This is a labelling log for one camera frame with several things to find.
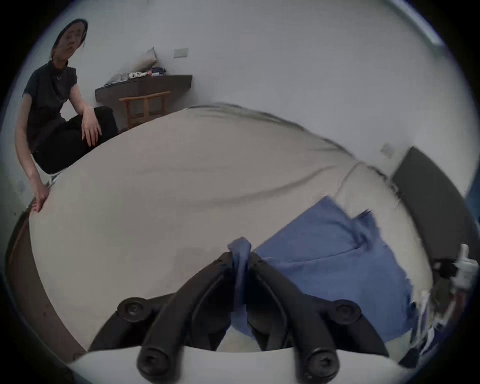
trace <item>woman's hair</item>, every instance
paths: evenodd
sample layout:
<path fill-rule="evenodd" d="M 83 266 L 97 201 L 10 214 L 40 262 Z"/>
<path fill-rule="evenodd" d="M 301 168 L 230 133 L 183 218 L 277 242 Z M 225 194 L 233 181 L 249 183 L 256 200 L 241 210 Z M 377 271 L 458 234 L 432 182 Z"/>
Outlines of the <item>woman's hair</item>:
<path fill-rule="evenodd" d="M 87 30 L 88 30 L 88 21 L 85 20 L 85 19 L 75 19 L 71 22 L 69 22 L 67 24 L 67 26 L 65 28 L 63 28 L 59 35 L 57 36 L 57 39 L 55 40 L 55 43 L 53 44 L 53 47 L 52 49 L 50 50 L 50 60 L 53 59 L 53 50 L 57 47 L 61 37 L 63 36 L 63 34 L 65 33 L 65 31 L 67 29 L 69 29 L 72 25 L 74 25 L 75 23 L 82 23 L 84 25 L 84 34 L 82 36 L 82 40 L 80 40 L 80 45 L 82 45 L 82 43 L 85 41 L 85 38 L 87 37 Z"/>

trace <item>black pants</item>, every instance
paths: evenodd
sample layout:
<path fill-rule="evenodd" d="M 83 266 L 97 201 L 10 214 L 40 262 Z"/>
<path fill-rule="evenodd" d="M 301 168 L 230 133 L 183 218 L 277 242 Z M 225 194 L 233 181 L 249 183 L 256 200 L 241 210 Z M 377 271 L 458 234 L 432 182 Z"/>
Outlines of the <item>black pants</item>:
<path fill-rule="evenodd" d="M 96 145 L 99 146 L 116 136 L 118 129 L 112 108 L 97 107 L 95 116 L 102 130 Z M 82 140 L 82 118 L 82 115 L 77 115 L 55 128 L 33 153 L 35 161 L 46 173 L 56 173 L 69 167 L 95 148 L 89 147 L 87 141 Z"/>

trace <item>black short-sleeve shirt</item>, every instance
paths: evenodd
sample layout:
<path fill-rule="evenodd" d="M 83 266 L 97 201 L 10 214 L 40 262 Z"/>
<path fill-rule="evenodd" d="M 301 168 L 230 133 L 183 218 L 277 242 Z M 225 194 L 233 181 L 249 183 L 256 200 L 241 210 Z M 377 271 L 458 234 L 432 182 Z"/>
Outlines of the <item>black short-sleeve shirt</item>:
<path fill-rule="evenodd" d="M 60 115 L 60 109 L 75 84 L 76 69 L 68 67 L 68 62 L 59 70 L 49 61 L 30 76 L 24 94 L 32 97 L 27 122 L 27 141 L 32 153 L 56 127 L 65 122 Z"/>

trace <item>wooden chair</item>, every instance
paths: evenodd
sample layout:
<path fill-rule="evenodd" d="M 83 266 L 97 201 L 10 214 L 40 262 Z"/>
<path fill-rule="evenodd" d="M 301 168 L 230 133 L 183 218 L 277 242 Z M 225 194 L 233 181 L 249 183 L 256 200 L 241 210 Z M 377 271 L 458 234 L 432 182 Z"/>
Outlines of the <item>wooden chair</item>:
<path fill-rule="evenodd" d="M 121 97 L 119 101 L 125 103 L 125 111 L 127 112 L 127 129 L 131 129 L 139 124 L 142 124 L 146 121 L 151 120 L 152 116 L 165 116 L 167 114 L 167 97 L 170 95 L 170 91 L 152 93 L 145 96 L 132 96 L 132 97 Z M 162 100 L 162 108 L 160 111 L 150 111 L 150 106 L 148 104 L 150 99 L 160 98 Z M 132 115 L 130 112 L 130 102 L 143 100 L 144 101 L 144 112 Z"/>

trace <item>light switch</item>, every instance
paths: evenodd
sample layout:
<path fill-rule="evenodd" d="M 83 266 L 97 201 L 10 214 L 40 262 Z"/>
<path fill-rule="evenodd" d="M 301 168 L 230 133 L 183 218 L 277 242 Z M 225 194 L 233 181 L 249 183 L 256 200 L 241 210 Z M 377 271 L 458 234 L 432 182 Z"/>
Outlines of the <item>light switch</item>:
<path fill-rule="evenodd" d="M 173 58 L 177 57 L 187 57 L 188 56 L 188 48 L 179 48 L 173 51 Z"/>

